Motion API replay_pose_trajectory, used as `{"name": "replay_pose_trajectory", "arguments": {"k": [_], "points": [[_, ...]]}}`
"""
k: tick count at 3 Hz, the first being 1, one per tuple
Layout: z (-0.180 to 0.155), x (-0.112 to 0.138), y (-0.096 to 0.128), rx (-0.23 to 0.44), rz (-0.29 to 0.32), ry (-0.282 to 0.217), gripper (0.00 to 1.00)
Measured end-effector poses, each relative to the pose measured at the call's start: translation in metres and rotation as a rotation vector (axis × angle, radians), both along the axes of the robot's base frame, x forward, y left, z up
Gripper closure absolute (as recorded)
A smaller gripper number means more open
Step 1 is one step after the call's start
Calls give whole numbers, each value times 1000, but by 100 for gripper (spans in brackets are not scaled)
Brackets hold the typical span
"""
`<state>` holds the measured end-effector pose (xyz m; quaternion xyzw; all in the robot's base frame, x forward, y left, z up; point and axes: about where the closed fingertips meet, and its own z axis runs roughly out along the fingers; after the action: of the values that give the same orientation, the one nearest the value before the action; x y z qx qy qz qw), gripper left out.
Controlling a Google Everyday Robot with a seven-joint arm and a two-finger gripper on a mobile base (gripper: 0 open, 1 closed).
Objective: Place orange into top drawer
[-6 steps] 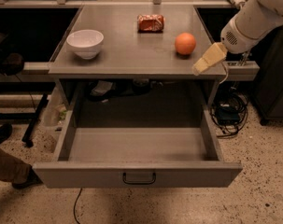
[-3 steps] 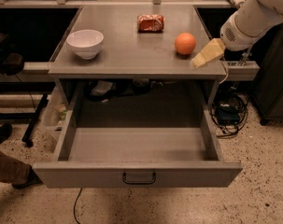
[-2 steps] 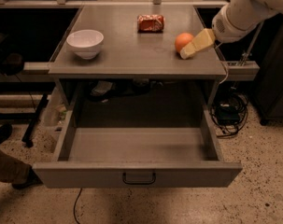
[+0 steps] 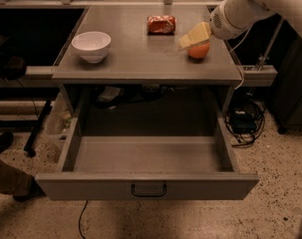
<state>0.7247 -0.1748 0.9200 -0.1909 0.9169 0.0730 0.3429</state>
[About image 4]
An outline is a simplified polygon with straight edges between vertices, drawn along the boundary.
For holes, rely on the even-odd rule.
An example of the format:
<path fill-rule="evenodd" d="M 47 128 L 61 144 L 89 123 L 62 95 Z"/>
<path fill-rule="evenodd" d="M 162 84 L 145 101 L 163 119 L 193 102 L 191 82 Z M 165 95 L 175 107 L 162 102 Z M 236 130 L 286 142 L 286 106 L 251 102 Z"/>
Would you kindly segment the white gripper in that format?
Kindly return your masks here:
<path fill-rule="evenodd" d="M 229 40 L 239 36 L 243 29 L 234 27 L 225 14 L 226 1 L 222 1 L 210 14 L 209 24 L 200 22 L 178 39 L 177 48 L 187 50 L 192 47 L 205 44 L 211 37 L 220 40 Z"/>

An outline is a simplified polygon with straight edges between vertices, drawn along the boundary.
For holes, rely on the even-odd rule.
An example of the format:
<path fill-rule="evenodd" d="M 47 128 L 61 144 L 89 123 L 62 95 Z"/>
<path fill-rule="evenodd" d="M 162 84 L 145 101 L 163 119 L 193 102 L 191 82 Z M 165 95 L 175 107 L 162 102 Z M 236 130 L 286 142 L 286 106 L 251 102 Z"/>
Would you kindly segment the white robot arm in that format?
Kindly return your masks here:
<path fill-rule="evenodd" d="M 286 20 L 302 38 L 302 0 L 223 0 L 210 14 L 177 42 L 179 50 L 205 44 L 211 36 L 220 40 L 234 39 L 254 23 L 274 14 Z"/>

